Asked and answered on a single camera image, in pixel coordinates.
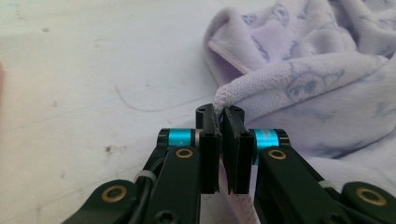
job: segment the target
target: white surface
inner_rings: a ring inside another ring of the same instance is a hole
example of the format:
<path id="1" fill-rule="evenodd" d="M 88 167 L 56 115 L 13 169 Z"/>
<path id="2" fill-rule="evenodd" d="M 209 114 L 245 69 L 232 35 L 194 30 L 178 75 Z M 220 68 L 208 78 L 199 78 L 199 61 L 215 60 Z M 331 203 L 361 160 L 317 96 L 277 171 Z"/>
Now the white surface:
<path id="1" fill-rule="evenodd" d="M 0 223 L 59 223 L 100 184 L 133 179 L 165 127 L 217 89 L 201 54 L 223 7 L 271 1 L 0 3 Z M 233 223 L 221 194 L 202 223 Z"/>

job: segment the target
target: blue tape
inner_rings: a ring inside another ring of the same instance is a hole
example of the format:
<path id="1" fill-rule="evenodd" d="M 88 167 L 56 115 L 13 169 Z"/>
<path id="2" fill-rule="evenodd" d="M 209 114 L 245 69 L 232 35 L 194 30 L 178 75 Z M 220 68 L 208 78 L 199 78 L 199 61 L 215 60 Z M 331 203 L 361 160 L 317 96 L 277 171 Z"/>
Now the blue tape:
<path id="1" fill-rule="evenodd" d="M 190 147 L 191 129 L 170 129 L 168 150 L 170 147 Z"/>
<path id="2" fill-rule="evenodd" d="M 254 129 L 253 131 L 256 134 L 257 142 L 257 153 L 254 164 L 257 165 L 259 164 L 260 152 L 267 147 L 279 147 L 279 140 L 277 133 L 273 129 Z"/>

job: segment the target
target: cloth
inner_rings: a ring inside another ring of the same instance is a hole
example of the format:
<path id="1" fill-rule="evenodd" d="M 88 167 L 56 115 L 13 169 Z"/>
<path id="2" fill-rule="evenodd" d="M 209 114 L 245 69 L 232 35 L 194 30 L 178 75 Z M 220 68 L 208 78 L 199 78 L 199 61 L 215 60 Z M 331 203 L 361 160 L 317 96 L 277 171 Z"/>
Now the cloth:
<path id="1" fill-rule="evenodd" d="M 225 8 L 205 34 L 218 112 L 237 105 L 247 127 L 284 129 L 337 190 L 359 180 L 393 195 L 395 50 L 391 0 L 280 0 L 246 15 Z M 241 223 L 257 222 L 247 196 L 232 198 Z"/>

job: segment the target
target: lavender fabric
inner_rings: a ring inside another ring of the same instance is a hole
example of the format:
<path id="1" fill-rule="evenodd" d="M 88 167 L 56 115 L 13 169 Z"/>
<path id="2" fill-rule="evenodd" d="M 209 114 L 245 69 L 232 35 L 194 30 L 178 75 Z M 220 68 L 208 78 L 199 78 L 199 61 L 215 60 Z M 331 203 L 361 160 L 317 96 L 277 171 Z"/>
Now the lavender fabric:
<path id="1" fill-rule="evenodd" d="M 394 0 L 279 0 L 245 15 L 225 8 L 205 34 L 218 112 L 237 105 L 249 128 L 284 129 L 337 190 L 359 180 L 393 195 L 395 50 Z M 235 198 L 234 206 L 246 200 Z M 251 209 L 235 210 L 241 222 L 257 221 Z"/>

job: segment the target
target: brass screw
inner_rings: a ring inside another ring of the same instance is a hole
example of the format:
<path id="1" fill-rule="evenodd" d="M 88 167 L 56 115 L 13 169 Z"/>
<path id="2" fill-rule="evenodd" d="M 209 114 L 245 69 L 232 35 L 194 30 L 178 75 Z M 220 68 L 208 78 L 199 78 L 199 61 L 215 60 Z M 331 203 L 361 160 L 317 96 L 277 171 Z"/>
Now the brass screw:
<path id="1" fill-rule="evenodd" d="M 358 196 L 364 200 L 367 203 L 376 205 L 376 206 L 384 206 L 387 204 L 387 199 L 384 198 L 381 194 L 378 192 L 372 190 L 372 189 L 367 189 L 367 188 L 358 188 L 356 189 L 356 193 Z"/>
<path id="2" fill-rule="evenodd" d="M 178 151 L 176 151 L 176 156 L 181 159 L 187 159 L 187 158 L 191 157 L 192 154 L 193 154 L 193 152 L 187 148 L 181 148 Z"/>
<path id="3" fill-rule="evenodd" d="M 277 159 L 277 160 L 285 160 L 286 159 L 286 153 L 284 153 L 283 151 L 280 150 L 270 150 L 268 151 L 268 155 L 270 155 L 270 157 Z"/>
<path id="4" fill-rule="evenodd" d="M 125 197 L 126 192 L 127 189 L 124 186 L 111 186 L 103 191 L 102 200 L 107 203 L 116 203 Z"/>

